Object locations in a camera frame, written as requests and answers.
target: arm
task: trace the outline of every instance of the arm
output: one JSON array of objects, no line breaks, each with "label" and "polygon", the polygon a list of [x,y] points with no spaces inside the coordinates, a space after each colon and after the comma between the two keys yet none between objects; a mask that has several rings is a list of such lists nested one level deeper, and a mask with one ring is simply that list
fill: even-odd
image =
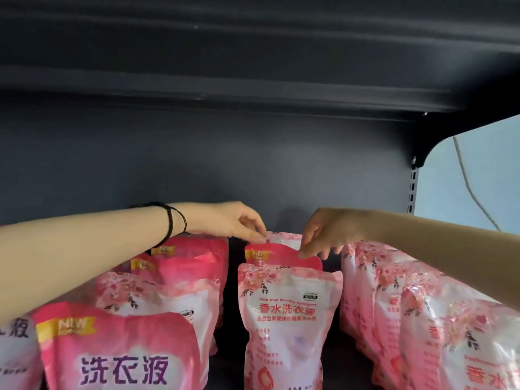
[{"label": "arm", "polygon": [[[262,219],[242,203],[171,205],[185,215],[188,232],[265,242]],[[172,215],[172,235],[179,234],[184,222],[177,212],[172,211]],[[0,227],[0,323],[150,249],[167,230],[166,210],[159,207],[62,216]]]},{"label": "arm", "polygon": [[377,210],[319,209],[304,232],[302,255],[326,257],[357,240],[393,246],[520,310],[520,236]]}]

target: logo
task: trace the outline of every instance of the logo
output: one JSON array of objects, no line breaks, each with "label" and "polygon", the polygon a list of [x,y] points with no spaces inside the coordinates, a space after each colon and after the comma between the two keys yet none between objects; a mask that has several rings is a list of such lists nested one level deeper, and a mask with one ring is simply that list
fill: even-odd
[{"label": "logo", "polygon": [[305,301],[314,301],[318,299],[318,295],[316,295],[315,293],[305,293],[303,295],[303,299]]},{"label": "logo", "polygon": [[184,317],[190,317],[193,314],[193,309],[183,310],[180,314],[182,314]]}]

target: hand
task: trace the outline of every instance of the hand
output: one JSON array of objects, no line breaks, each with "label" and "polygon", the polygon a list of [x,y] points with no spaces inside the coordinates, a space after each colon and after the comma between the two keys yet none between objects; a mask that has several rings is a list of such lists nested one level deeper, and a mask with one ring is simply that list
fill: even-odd
[{"label": "hand", "polygon": [[326,260],[331,249],[340,254],[343,245],[366,239],[364,228],[368,213],[362,209],[318,209],[303,230],[300,257],[321,252],[322,260]]},{"label": "hand", "polygon": [[[186,231],[192,234],[210,234],[212,236],[235,236],[248,242],[266,242],[267,231],[260,215],[243,203],[224,202],[220,204],[174,203],[185,217]],[[172,211],[174,232],[184,229],[181,216]]]}]

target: dark gray back panel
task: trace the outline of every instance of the dark gray back panel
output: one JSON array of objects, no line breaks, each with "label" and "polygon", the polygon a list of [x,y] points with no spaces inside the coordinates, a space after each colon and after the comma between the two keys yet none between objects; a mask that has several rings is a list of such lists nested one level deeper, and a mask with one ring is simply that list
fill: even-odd
[{"label": "dark gray back panel", "polygon": [[406,210],[410,136],[391,122],[16,105],[0,110],[0,224],[149,201],[241,200],[272,230],[318,206]]}]

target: yellow label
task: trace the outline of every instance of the yellow label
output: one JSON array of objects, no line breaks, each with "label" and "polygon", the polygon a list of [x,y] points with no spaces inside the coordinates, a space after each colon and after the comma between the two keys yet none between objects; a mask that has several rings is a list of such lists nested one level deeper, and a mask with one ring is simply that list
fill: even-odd
[{"label": "yellow label", "polygon": [[152,249],[152,255],[155,254],[166,254],[168,256],[173,256],[175,253],[175,247],[174,246],[159,246],[158,248]]},{"label": "yellow label", "polygon": [[267,261],[269,260],[269,254],[270,251],[254,251],[254,250],[248,250],[245,251],[245,259],[246,260],[262,260]]},{"label": "yellow label", "polygon": [[130,260],[130,269],[147,269],[151,272],[155,272],[157,270],[157,267],[155,266],[155,264],[143,260],[142,258],[133,258],[132,260]]},{"label": "yellow label", "polygon": [[42,343],[51,338],[63,335],[90,335],[96,332],[94,316],[54,318],[36,325],[38,342]]}]

